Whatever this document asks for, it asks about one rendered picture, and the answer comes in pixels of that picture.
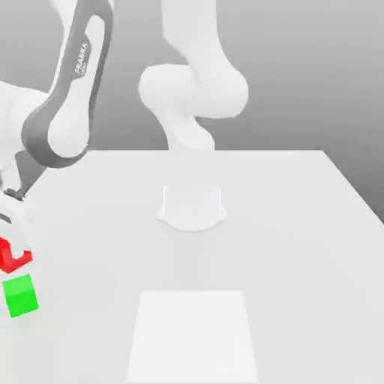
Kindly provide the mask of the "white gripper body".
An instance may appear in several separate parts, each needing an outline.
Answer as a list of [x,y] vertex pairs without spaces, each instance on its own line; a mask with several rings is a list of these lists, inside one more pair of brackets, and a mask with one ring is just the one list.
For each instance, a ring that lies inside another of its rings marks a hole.
[[20,246],[23,250],[31,249],[31,228],[33,209],[26,199],[18,200],[5,193],[0,193],[1,234],[11,245]]

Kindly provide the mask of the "small red cube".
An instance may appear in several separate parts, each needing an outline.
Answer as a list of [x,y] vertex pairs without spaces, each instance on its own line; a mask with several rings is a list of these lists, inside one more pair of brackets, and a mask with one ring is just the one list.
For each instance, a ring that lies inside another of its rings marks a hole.
[[15,258],[11,251],[11,243],[0,237],[0,270],[12,273],[33,260],[32,252],[24,250],[20,258]]

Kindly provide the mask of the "small green cube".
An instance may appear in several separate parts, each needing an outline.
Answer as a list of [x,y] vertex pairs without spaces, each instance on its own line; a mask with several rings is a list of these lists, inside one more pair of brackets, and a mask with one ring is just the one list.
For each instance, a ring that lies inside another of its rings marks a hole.
[[36,311],[39,308],[30,274],[2,282],[7,309],[11,318]]

